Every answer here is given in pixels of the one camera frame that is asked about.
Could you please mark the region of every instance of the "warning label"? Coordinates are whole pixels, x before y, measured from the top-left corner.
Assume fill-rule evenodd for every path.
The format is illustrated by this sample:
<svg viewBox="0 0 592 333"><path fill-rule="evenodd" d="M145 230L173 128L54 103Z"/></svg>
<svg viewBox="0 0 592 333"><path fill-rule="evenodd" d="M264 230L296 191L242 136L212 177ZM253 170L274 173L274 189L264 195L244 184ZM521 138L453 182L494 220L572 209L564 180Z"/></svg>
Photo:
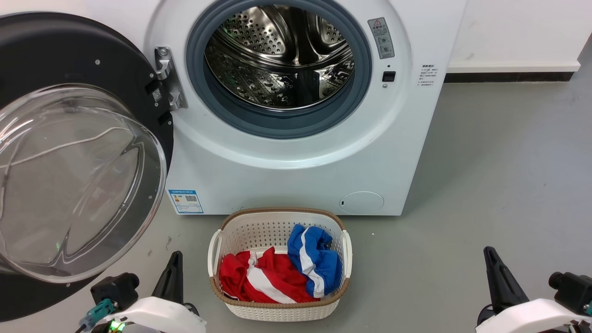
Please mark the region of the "warning label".
<svg viewBox="0 0 592 333"><path fill-rule="evenodd" d="M395 50L392 47L391 33L388 31L387 22L384 17L368 20L368 25L374 35L374 41L378 48L380 59L392 58L395 56Z"/></svg>
<svg viewBox="0 0 592 333"><path fill-rule="evenodd" d="M438 68L436 65L422 65L417 78L418 87L430 87L434 85L434 81L438 76Z"/></svg>

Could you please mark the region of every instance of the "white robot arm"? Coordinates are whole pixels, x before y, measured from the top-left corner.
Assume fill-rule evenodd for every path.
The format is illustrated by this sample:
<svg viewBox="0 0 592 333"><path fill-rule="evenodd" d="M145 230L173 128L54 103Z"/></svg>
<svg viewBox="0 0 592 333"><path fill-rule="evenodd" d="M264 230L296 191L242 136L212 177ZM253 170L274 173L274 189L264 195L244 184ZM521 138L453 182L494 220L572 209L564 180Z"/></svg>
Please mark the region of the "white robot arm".
<svg viewBox="0 0 592 333"><path fill-rule="evenodd" d="M110 322L133 322L145 328L166 333L205 333L205 321L184 305L158 297L142 298L124 311L105 317ZM134 327L135 332L150 332Z"/></svg>
<svg viewBox="0 0 592 333"><path fill-rule="evenodd" d="M477 333L592 333L591 278L555 272L549 278L555 300L529 301L496 249L488 246L483 252L491 305L479 314Z"/></svg>

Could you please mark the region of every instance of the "basket handle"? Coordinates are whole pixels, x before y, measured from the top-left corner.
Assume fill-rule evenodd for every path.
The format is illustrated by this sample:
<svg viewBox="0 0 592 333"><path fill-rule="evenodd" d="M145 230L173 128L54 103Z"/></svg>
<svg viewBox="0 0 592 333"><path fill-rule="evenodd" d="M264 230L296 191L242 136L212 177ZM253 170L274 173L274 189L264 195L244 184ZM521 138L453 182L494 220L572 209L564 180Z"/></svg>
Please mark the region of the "basket handle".
<svg viewBox="0 0 592 333"><path fill-rule="evenodd" d="M352 240L349 237L349 233L346 230L341 232L341 244L343 244L343 271L345 277L349 278L352 275Z"/></svg>
<svg viewBox="0 0 592 333"><path fill-rule="evenodd" d="M208 274L210 277L214 277L214 274L218 272L218 254L220 253L220 247L222 240L220 239L221 229L218 229L212 236L210 241L210 247L208 248Z"/></svg>

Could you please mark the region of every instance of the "blue clothing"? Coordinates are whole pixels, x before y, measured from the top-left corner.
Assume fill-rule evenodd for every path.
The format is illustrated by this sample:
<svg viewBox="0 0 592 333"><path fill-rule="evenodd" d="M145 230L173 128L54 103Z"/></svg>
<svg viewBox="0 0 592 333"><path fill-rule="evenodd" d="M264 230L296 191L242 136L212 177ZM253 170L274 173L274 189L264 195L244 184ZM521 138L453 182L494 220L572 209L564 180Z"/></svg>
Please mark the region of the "blue clothing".
<svg viewBox="0 0 592 333"><path fill-rule="evenodd" d="M339 254L330 250L333 238L317 226L295 225L288 240L290 261L305 276L307 293L321 298L334 292L341 283L342 263Z"/></svg>

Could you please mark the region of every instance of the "white plastic basket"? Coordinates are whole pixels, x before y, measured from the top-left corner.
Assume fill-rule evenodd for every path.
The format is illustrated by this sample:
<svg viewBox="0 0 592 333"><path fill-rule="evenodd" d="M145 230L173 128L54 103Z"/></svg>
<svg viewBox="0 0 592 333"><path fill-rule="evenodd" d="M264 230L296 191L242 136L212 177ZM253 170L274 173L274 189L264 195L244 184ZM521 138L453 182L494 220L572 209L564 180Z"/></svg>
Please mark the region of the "white plastic basket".
<svg viewBox="0 0 592 333"><path fill-rule="evenodd" d="M319 302L269 304L242 302L225 297L220 287L218 269L227 254L256 251L259 255L271 246L276 253L287 253L287 243L294 225L318 226L333 237L332 250L339 253L343 264L338 290ZM306 208L246 209L230 215L210 242L208 273L214 293L235 315L258 321L311 321L329 316L349 285L352 273L352 241L343 223L334 214Z"/></svg>

